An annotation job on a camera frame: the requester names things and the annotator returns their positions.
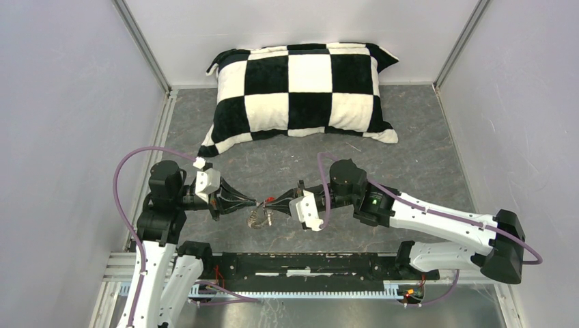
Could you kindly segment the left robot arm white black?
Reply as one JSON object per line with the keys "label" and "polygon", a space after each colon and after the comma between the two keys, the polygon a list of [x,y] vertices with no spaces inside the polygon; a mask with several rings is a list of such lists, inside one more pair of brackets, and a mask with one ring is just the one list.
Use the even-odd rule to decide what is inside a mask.
{"label": "left robot arm white black", "polygon": [[191,288],[214,271],[208,243],[179,242],[188,211],[206,211],[214,220],[256,200],[231,187],[204,163],[191,184],[175,161],[154,164],[137,219],[136,260],[118,327],[174,327]]}

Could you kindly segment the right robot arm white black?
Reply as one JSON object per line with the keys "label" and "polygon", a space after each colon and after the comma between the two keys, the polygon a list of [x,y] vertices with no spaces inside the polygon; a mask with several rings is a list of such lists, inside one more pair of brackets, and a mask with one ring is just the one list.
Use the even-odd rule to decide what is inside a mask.
{"label": "right robot arm white black", "polygon": [[334,162],[329,177],[316,187],[300,183],[266,202],[268,210],[299,220],[319,232],[330,210],[351,206],[353,217],[368,226],[414,230],[440,238],[439,243],[402,242],[394,261],[396,274],[411,279],[435,270],[478,270],[504,284],[519,284],[524,266],[524,231],[509,210],[483,215],[424,202],[368,178],[352,160]]}

